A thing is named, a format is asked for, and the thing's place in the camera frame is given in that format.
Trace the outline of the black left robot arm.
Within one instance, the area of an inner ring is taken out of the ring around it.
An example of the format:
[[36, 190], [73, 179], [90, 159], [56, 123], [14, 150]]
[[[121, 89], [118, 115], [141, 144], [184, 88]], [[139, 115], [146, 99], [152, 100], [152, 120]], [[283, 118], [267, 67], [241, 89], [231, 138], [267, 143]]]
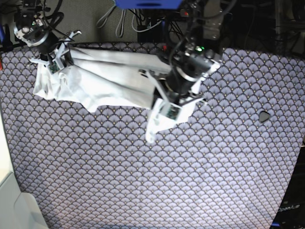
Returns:
[[226, 14], [237, 2], [229, 1], [222, 9], [219, 0], [184, 0], [179, 9], [186, 20], [186, 31], [173, 43], [167, 37], [166, 50], [159, 59], [168, 64], [170, 72], [161, 80], [170, 102], [180, 104], [199, 79], [210, 75], [221, 62], [220, 30]]

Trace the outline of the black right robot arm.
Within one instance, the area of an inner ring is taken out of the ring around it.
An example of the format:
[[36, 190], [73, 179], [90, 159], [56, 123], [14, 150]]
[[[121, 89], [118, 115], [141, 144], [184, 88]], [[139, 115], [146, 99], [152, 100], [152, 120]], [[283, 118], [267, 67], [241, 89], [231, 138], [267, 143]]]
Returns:
[[38, 59], [30, 62], [42, 64], [51, 73], [64, 69], [72, 63], [69, 43], [80, 31], [63, 33], [57, 29], [64, 14], [60, 12], [62, 1], [58, 1], [52, 14], [46, 15], [50, 8], [45, 0], [23, 0], [22, 8], [14, 16], [14, 34], [17, 39], [29, 47], [37, 48], [40, 53]]

